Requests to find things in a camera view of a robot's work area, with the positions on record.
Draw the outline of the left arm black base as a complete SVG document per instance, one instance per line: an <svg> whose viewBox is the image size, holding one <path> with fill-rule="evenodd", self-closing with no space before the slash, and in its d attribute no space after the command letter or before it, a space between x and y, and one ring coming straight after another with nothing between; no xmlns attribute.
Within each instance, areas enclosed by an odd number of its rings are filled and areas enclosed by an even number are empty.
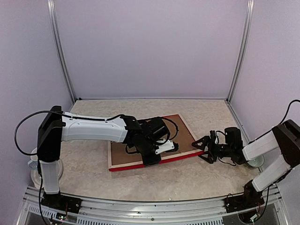
<svg viewBox="0 0 300 225"><path fill-rule="evenodd" d="M61 210L66 213L78 214L81 207L82 199L76 197L70 197L66 195L44 195L41 200L43 206Z"/></svg>

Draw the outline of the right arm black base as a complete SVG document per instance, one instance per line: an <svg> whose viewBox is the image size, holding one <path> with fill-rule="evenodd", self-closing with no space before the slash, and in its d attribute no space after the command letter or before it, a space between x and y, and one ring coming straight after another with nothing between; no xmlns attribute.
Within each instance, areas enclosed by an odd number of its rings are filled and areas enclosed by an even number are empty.
<svg viewBox="0 0 300 225"><path fill-rule="evenodd" d="M227 213L250 209L265 203L262 197L246 198L244 195L227 196L223 201Z"/></svg>

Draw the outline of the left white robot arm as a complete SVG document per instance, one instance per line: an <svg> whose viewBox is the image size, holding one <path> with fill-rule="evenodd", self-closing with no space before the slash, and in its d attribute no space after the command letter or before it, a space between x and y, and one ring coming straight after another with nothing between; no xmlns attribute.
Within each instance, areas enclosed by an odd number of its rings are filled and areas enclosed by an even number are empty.
<svg viewBox="0 0 300 225"><path fill-rule="evenodd" d="M162 118L137 120L133 116L119 114L110 118L91 117L62 111L54 106L44 111L45 118L37 131L38 168L43 180L42 188L53 207L62 208L66 199L60 191L72 191L77 195L125 200L164 201L178 199L176 182L162 177L150 180L150 176L125 176L118 179L104 179L96 173L96 160L90 159L88 143L96 143L100 149L107 142L122 143L134 147L146 165L156 165L160 154L177 149ZM61 147L65 143L82 143L83 159L80 164L84 173L78 178L68 176L60 182L56 164Z"/></svg>

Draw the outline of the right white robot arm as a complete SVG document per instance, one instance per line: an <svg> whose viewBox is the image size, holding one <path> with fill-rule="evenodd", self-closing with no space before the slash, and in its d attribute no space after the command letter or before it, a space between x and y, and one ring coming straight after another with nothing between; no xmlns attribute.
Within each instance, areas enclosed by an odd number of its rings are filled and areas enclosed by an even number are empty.
<svg viewBox="0 0 300 225"><path fill-rule="evenodd" d="M204 131L212 128L214 125L218 128L222 128L226 124L230 125L233 120L233 114L239 112L237 109L228 110L227 105L222 100L202 99L196 101L196 110L200 111L194 115L199 120L196 124L202 127ZM242 114L237 115L237 120L245 126L245 132L248 137L257 138L263 132L267 132L271 126L278 124L281 117L286 118L289 110L290 106L288 106L283 116L283 106L279 109L271 108L264 110L257 105L252 108L247 105L245 110L241 110ZM265 157L265 162L262 165L262 174L265 174L265 171L281 157L280 149L276 148L265 152L263 156ZM237 185L246 180L241 176L230 174L223 178L219 175L213 175L213 181L209 181L210 175L212 175L211 172L204 172L204 180L200 182L199 198L220 197L230 188L233 188L234 191L241 190Z"/></svg>

